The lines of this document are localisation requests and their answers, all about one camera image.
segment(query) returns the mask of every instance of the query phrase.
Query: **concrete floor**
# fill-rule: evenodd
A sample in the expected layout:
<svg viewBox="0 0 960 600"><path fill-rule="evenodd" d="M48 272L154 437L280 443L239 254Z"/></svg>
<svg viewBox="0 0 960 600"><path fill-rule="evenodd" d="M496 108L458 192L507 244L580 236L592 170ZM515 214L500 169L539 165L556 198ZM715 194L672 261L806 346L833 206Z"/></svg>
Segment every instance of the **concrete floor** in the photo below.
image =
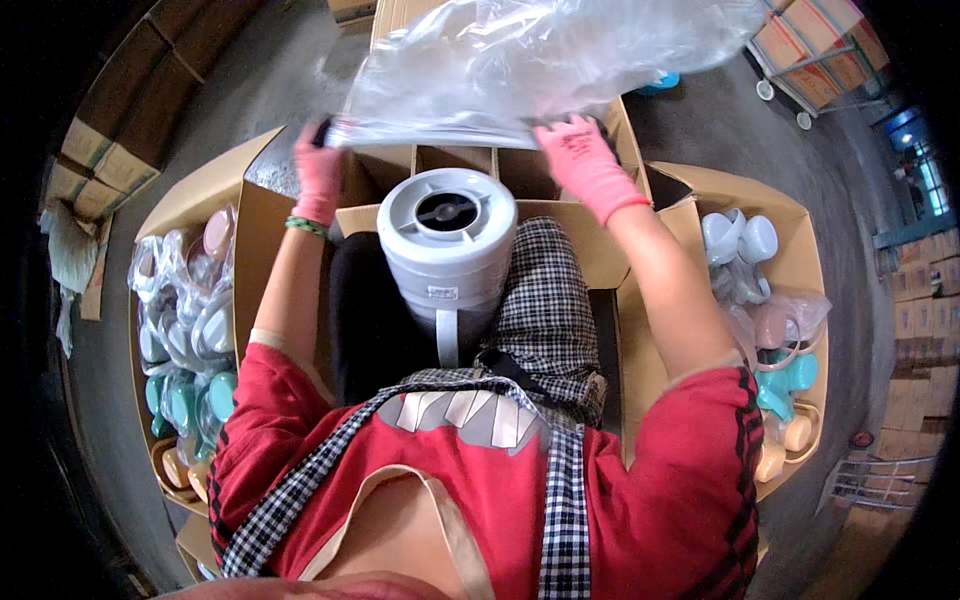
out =
<svg viewBox="0 0 960 600"><path fill-rule="evenodd" d="M169 165L116 216L107 259L103 322L74 323L69 363L79 439L106 512L160 590L190 583L174 547L185 519L156 486L132 405L126 272L132 240L180 178L225 150L289 125L248 179L292 193L292 137L307 120L336 110L365 56L367 35L344 35L323 6L268 3L214 67L180 125ZM771 550L750 589L754 598L797 597L816 575L845 513L813 512L848 436L878 428L893 366L892 301L876 281L869 236L901 223L892 157L856 111L833 113L802 132L794 114L754 93L743 57L654 99L625 98L647 160L695 164L760 180L806 206L820 246L830 322L828 409L810 462L760 505Z"/></svg>

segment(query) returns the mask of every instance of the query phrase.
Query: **woman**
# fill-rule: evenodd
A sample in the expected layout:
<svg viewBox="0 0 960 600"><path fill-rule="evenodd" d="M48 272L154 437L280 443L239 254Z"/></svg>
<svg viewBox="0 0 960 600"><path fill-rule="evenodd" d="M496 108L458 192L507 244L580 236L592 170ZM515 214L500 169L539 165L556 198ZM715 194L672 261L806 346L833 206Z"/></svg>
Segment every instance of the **woman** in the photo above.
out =
<svg viewBox="0 0 960 600"><path fill-rule="evenodd" d="M333 362L339 400L360 403L338 408L310 365L342 160L315 133L295 147L300 197L208 482L225 574L281 579L188 593L742 596L756 566L755 384L708 282L595 122L535 134L557 183L629 258L671 380L629 471L617 438L590 427L605 393L595 329L569 242L546 218L518 228L503 305L458 370L429 364L375 238L351 236L331 267ZM356 309L368 288L379 316Z"/></svg>

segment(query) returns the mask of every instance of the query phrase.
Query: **woman's left hand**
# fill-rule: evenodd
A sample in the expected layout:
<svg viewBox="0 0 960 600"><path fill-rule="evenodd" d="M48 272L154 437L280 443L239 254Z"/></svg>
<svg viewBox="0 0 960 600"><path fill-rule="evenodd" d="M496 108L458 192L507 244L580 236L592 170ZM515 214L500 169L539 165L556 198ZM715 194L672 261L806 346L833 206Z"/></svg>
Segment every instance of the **woman's left hand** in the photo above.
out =
<svg viewBox="0 0 960 600"><path fill-rule="evenodd" d="M320 126L313 123L304 127L294 145L300 195L292 214L330 227L343 187L344 151L313 145Z"/></svg>

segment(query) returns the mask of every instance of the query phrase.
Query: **black pants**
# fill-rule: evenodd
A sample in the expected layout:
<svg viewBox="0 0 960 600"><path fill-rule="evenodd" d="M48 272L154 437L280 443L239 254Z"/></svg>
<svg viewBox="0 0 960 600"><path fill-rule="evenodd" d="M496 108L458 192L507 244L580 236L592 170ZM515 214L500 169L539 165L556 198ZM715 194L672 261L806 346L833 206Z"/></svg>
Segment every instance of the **black pants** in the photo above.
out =
<svg viewBox="0 0 960 600"><path fill-rule="evenodd" d="M376 233L354 233L337 247L329 315L338 402L359 404L412 372L440 366L436 341L400 296Z"/></svg>

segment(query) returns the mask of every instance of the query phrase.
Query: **cart wheel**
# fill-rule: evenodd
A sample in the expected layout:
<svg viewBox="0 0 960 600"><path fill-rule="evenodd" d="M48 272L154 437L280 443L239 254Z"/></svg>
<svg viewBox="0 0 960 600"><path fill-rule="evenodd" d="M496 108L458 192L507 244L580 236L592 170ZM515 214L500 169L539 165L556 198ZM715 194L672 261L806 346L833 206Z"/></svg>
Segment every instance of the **cart wheel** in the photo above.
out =
<svg viewBox="0 0 960 600"><path fill-rule="evenodd" d="M756 82L756 95L760 100L770 102L774 99L774 87L765 79Z"/></svg>
<svg viewBox="0 0 960 600"><path fill-rule="evenodd" d="M803 111L797 113L797 125L800 126L800 129L805 132L809 131L813 127L813 119L810 118L810 113Z"/></svg>

